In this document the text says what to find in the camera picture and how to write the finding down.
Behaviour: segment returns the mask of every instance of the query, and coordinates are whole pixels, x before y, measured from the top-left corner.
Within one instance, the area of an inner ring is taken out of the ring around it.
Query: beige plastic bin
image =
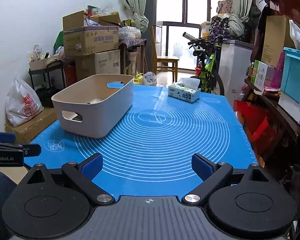
[[[132,105],[133,80],[128,75],[93,75],[55,94],[51,99],[61,127],[92,138],[106,136]],[[113,82],[123,87],[108,87]]]

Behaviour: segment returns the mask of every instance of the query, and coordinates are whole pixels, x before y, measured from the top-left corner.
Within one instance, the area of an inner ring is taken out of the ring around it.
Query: silver bolt
[[[106,203],[106,202],[109,202],[110,200],[112,200],[112,197],[108,194],[101,194],[101,195],[97,196],[97,200],[99,202]]]
[[[185,200],[191,203],[198,202],[200,200],[200,197],[195,194],[189,194],[185,196]]]

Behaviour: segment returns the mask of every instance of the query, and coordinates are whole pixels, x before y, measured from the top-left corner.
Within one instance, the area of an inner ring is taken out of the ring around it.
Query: tiled floor
[[[178,73],[178,80],[182,77],[191,77],[194,73]],[[157,86],[160,87],[168,87],[168,85],[172,84],[172,72],[158,72],[157,73]],[[15,183],[19,183],[22,178],[26,175],[27,170],[25,167],[0,167],[0,171],[6,174],[10,179],[12,179]]]

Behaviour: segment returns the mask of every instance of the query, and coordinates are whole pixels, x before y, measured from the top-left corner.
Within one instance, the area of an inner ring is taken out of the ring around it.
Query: teal storage box
[[[300,50],[284,47],[286,53],[280,90],[300,102]]]

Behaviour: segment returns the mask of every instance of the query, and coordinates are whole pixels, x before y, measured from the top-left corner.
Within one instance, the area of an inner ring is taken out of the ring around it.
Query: blue mat
[[[191,169],[194,153],[234,168],[256,162],[225,97],[201,93],[199,100],[188,103],[168,97],[167,91],[134,86],[133,105],[101,139],[63,131],[55,122],[33,141],[42,147],[40,156],[25,158],[25,163],[60,168],[100,152],[103,169],[93,182],[116,199],[119,195],[177,195],[181,199],[202,182]]]

